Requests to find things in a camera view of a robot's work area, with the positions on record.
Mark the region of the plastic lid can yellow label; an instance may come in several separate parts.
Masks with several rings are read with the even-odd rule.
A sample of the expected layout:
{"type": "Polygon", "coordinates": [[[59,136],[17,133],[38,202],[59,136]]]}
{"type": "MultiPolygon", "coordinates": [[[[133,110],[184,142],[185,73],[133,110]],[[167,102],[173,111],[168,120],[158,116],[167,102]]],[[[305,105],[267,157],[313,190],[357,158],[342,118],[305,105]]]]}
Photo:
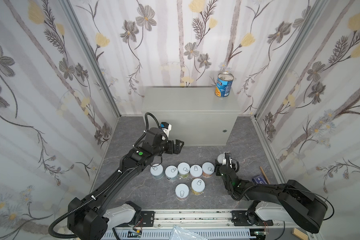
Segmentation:
{"type": "Polygon", "coordinates": [[[225,154],[220,154],[217,158],[217,161],[220,165],[225,165],[227,162],[225,154]]]}

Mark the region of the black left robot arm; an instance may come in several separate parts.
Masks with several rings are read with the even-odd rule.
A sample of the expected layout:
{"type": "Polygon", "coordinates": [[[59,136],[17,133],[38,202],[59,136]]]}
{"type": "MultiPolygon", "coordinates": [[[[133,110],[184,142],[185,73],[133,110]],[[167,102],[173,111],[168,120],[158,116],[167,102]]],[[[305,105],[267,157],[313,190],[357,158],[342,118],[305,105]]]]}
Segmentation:
{"type": "Polygon", "coordinates": [[[100,240],[110,222],[110,218],[105,216],[110,200],[146,167],[153,166],[155,157],[181,152],[184,142],[169,140],[171,124],[155,120],[157,126],[150,128],[148,117],[152,116],[145,113],[146,129],[133,148],[121,158],[118,169],[83,199],[74,198],[68,205],[67,213],[51,223],[48,232],[52,237],[100,240]]]}

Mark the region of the white lid can orange label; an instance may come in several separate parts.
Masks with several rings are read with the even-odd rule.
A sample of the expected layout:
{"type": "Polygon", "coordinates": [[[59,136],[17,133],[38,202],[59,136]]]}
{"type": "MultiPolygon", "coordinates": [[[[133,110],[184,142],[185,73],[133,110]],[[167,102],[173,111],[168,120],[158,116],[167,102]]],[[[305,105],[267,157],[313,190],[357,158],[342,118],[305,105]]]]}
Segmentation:
{"type": "Polygon", "coordinates": [[[205,162],[202,165],[202,170],[203,170],[203,174],[202,174],[203,177],[210,178],[215,172],[215,166],[210,162],[205,162]]]}

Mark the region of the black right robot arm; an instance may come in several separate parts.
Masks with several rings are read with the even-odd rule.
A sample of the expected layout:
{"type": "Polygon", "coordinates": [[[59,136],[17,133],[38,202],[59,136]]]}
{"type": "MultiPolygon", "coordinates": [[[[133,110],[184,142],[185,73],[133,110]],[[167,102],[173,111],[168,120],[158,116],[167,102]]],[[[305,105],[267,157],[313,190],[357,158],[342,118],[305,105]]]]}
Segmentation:
{"type": "Polygon", "coordinates": [[[215,161],[216,175],[235,201],[250,201],[245,221],[257,225],[266,221],[283,221],[297,224],[303,230],[317,234],[334,206],[324,197],[315,194],[295,180],[285,184],[262,184],[240,179],[240,164],[231,153],[220,154],[215,161]]]}

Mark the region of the large blue labelled can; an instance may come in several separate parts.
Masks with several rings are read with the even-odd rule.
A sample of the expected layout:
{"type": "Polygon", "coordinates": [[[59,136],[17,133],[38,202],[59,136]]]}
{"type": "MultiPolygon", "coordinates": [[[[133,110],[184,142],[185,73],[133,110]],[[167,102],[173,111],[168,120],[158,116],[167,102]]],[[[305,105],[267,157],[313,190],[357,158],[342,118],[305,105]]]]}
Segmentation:
{"type": "Polygon", "coordinates": [[[234,76],[231,73],[219,73],[216,83],[215,95],[219,98],[228,97],[231,91],[233,81],[234,76]]]}

